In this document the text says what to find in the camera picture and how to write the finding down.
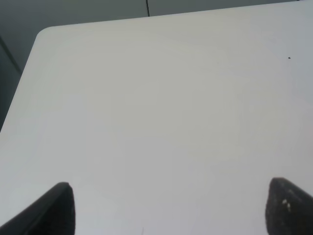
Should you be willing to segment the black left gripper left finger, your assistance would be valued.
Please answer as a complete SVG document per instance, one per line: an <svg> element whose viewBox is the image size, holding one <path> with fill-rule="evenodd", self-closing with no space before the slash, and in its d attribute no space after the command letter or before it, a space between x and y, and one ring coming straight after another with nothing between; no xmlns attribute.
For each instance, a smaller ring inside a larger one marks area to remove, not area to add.
<svg viewBox="0 0 313 235"><path fill-rule="evenodd" d="M2 235L73 235L76 213L73 189L57 183L0 227Z"/></svg>

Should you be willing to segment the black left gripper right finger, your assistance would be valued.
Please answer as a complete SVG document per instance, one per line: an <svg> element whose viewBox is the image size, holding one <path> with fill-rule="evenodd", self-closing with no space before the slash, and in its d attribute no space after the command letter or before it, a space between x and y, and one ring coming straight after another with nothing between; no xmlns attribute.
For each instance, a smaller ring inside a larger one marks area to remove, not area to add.
<svg viewBox="0 0 313 235"><path fill-rule="evenodd" d="M313 197L285 178L269 184L265 210L269 235L311 235Z"/></svg>

